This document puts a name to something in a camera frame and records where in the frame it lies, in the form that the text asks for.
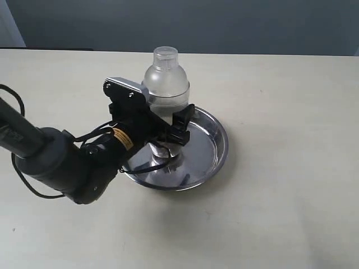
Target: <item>plastic bottle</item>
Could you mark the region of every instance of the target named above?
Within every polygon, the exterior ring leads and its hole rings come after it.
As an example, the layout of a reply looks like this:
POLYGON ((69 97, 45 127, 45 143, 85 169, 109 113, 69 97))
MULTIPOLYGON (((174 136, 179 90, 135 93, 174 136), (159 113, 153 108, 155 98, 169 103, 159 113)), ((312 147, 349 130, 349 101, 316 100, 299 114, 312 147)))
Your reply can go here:
MULTIPOLYGON (((172 124, 172 114, 188 106, 190 83, 185 70, 178 64, 178 51, 172 47, 158 47, 153 51, 153 64, 147 69, 142 82, 150 93, 150 109, 172 124)), ((180 146, 166 145, 171 156, 180 152, 180 146)), ((151 145, 153 154, 166 157, 167 152, 151 145)))

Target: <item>metal dish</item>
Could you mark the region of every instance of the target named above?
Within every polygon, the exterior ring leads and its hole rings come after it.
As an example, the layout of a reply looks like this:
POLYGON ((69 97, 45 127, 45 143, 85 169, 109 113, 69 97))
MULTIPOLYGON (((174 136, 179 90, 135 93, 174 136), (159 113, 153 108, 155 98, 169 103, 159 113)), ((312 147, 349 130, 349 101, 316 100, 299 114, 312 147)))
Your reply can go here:
MULTIPOLYGON (((189 143, 165 168, 128 176, 145 187, 163 191, 183 191, 204 183, 223 166, 228 155, 228 137, 219 121, 201 108, 188 125, 189 143)), ((124 164, 126 170, 143 169, 160 164, 163 159, 152 154, 146 145, 124 164)))

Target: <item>orange label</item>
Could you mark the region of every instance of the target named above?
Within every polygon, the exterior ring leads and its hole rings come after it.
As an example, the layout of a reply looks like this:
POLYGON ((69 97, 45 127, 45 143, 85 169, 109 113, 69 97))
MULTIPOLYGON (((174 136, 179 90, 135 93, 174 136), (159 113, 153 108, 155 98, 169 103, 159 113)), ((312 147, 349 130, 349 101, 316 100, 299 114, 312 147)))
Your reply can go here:
POLYGON ((130 137, 123 130, 117 128, 112 129, 114 131, 115 138, 117 138, 123 144, 127 151, 134 146, 134 143, 132 142, 130 137))

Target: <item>black robot arm segment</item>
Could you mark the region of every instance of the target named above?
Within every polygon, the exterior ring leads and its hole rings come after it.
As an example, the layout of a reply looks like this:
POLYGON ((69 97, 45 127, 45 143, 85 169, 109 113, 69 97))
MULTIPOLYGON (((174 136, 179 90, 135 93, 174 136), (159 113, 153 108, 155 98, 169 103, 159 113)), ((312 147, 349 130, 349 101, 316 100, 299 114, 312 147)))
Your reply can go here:
MULTIPOLYGON (((0 89, 15 96, 21 111, 24 110, 14 91, 5 85, 0 85, 0 89)), ((148 90, 142 85, 122 78, 108 78, 104 92, 112 101, 109 127, 103 124, 79 138, 54 128, 38 129, 0 99, 0 146, 14 154, 12 160, 20 177, 24 173, 78 204, 88 204, 102 195, 118 171, 123 171, 122 165, 149 141, 182 146, 188 143, 187 126, 194 114, 194 105, 174 113, 173 124, 169 125, 150 110, 148 90), (74 142, 82 142, 81 147, 74 142)), ((26 180, 24 182, 34 192, 26 180)), ((38 196, 58 198, 62 195, 38 196)))

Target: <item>table surface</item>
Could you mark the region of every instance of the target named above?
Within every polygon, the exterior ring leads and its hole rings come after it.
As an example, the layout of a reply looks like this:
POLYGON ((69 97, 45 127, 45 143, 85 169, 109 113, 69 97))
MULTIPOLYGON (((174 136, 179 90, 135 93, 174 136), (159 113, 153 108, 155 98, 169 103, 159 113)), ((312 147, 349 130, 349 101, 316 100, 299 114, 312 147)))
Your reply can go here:
MULTIPOLYGON (((228 132, 223 169, 184 192, 118 175, 79 206, 35 197, 1 150, 0 267, 358 268, 359 58, 179 57, 190 101, 228 132)), ((30 122, 79 136, 110 119, 104 79, 140 82, 151 61, 0 50, 0 82, 22 96, 30 122)))

